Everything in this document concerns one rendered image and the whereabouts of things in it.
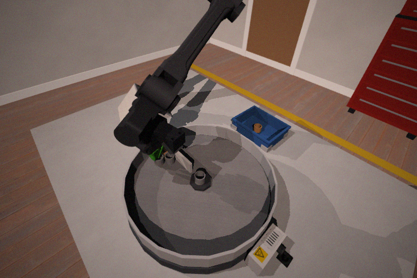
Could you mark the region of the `blue crate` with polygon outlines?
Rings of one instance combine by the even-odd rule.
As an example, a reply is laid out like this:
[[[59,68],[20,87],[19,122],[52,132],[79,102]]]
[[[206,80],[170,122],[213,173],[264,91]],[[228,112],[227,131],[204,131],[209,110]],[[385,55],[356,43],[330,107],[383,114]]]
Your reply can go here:
[[[262,125],[260,133],[253,131],[256,123]],[[232,129],[254,142],[265,152],[284,139],[290,128],[290,125],[255,105],[235,116],[232,123]]]

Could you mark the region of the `grey metal bushing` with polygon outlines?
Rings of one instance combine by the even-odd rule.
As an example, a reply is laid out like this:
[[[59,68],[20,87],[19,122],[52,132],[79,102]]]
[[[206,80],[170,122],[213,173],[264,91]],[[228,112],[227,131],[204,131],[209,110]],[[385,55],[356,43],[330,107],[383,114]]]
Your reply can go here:
[[[165,162],[168,165],[171,165],[175,162],[175,154],[169,154],[169,152],[165,153]]]
[[[198,177],[202,177],[202,179],[198,179]],[[194,174],[194,181],[197,185],[203,185],[205,183],[205,173],[203,171],[197,171]]]
[[[160,160],[158,160],[158,159],[160,159]],[[164,163],[165,163],[165,160],[164,160],[164,155],[163,155],[163,154],[161,154],[161,155],[160,155],[160,157],[156,159],[156,161],[155,161],[155,165],[156,165],[156,166],[161,166],[161,165],[163,165]]]

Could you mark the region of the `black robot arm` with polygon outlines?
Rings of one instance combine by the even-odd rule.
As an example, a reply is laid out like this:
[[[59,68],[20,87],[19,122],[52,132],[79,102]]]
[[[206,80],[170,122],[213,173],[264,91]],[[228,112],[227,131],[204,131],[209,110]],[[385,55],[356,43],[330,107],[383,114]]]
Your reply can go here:
[[[135,147],[142,141],[152,147],[160,142],[170,155],[183,147],[185,132],[167,123],[158,113],[165,115],[176,107],[181,99],[178,93],[198,54],[220,23],[226,18],[233,23],[245,7],[243,0],[208,1],[208,11],[185,41],[152,76],[147,76],[136,92],[129,113],[114,130],[115,138],[123,145]]]

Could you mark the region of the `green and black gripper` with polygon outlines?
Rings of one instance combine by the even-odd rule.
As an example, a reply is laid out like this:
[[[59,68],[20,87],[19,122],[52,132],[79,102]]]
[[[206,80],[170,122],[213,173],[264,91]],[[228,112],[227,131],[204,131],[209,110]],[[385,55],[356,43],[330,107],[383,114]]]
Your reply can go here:
[[[159,122],[159,119],[153,125],[151,124],[150,127],[156,125],[158,122]],[[160,144],[160,142],[157,142],[152,147],[149,147],[148,145],[140,141],[140,143],[136,147],[139,148],[142,153],[149,155],[150,158],[154,161],[156,161],[157,157],[158,158],[160,157],[164,149],[163,145]]]

